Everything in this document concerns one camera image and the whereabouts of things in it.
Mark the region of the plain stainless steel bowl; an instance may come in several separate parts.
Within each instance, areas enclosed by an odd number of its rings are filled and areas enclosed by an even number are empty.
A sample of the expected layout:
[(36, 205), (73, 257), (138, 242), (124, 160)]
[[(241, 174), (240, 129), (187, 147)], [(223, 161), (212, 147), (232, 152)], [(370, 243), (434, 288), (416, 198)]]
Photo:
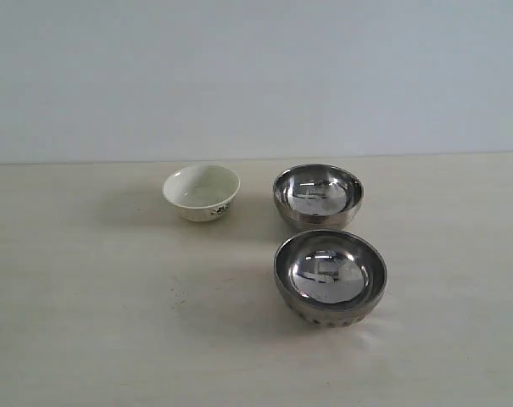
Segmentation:
[(352, 173), (329, 164), (301, 164), (279, 174), (274, 204), (296, 231), (343, 230), (361, 208), (364, 187)]

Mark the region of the white ceramic floral bowl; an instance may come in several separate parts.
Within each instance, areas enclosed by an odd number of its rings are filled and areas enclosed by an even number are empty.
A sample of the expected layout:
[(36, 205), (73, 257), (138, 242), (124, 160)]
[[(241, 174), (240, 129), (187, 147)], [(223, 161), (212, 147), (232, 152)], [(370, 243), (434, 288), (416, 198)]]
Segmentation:
[(241, 186), (237, 173), (217, 164), (191, 165), (170, 175), (162, 186), (165, 200), (192, 222), (223, 217)]

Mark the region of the dimpled stainless steel bowl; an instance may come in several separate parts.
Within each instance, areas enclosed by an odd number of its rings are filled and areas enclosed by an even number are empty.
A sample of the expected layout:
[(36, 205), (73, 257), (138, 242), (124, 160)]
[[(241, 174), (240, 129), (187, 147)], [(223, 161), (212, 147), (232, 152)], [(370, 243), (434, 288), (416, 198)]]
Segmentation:
[(287, 239), (274, 257), (274, 280), (286, 306), (318, 327), (362, 321), (381, 301), (388, 270), (379, 252), (346, 231), (318, 229)]

